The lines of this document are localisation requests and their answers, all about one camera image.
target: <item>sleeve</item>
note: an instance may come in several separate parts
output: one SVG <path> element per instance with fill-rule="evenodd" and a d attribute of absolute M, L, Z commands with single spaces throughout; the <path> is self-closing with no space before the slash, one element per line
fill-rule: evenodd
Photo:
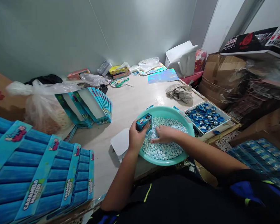
<path fill-rule="evenodd" d="M 246 169 L 235 171 L 226 178 L 218 178 L 218 181 L 253 214 L 280 221 L 280 188 L 267 175 Z"/>
<path fill-rule="evenodd" d="M 118 216 L 118 212 L 105 212 L 99 208 L 90 216 L 87 224 L 114 224 Z"/>

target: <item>stacked blue packages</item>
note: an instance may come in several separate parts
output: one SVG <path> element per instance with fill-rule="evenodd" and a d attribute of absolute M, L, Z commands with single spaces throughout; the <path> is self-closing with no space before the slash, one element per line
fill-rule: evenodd
<path fill-rule="evenodd" d="M 266 139 L 244 142 L 227 153 L 280 187 L 280 150 Z"/>
<path fill-rule="evenodd" d="M 80 128 L 91 128 L 94 122 L 101 125 L 112 121 L 113 104 L 99 89 L 85 88 L 55 96 L 73 123 Z"/>
<path fill-rule="evenodd" d="M 83 163 L 87 189 L 75 191 Z M 93 173 L 93 151 L 0 118 L 0 224 L 30 223 L 57 210 L 72 210 L 92 199 Z M 80 192 L 86 195 L 76 202 Z"/>

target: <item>hand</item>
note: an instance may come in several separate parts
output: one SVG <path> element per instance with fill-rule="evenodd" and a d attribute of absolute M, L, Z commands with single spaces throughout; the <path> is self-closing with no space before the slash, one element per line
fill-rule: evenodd
<path fill-rule="evenodd" d="M 183 132 L 175 128 L 159 125 L 159 127 L 156 127 L 156 133 L 158 134 L 159 138 L 150 140 L 150 143 L 152 144 L 174 142 L 176 136 Z"/>
<path fill-rule="evenodd" d="M 130 131 L 128 132 L 128 149 L 130 151 L 135 151 L 138 154 L 143 145 L 149 124 L 146 124 L 142 131 L 139 132 L 136 130 L 136 121 L 137 120 L 132 123 Z"/>

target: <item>person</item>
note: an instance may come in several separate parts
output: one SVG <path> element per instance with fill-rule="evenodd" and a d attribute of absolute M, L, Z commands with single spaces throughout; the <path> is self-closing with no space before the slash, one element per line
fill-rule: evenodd
<path fill-rule="evenodd" d="M 175 142 L 217 177 L 214 188 L 196 176 L 162 176 L 133 190 L 148 126 L 129 131 L 127 153 L 92 223 L 280 223 L 280 188 L 227 153 L 171 127 L 156 127 L 151 143 Z"/>

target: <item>paper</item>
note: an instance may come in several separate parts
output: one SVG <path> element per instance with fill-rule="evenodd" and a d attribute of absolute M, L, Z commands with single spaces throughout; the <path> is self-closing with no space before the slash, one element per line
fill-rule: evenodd
<path fill-rule="evenodd" d="M 155 82 L 170 82 L 175 80 L 179 80 L 179 78 L 173 68 L 156 72 L 148 76 L 148 84 Z"/>

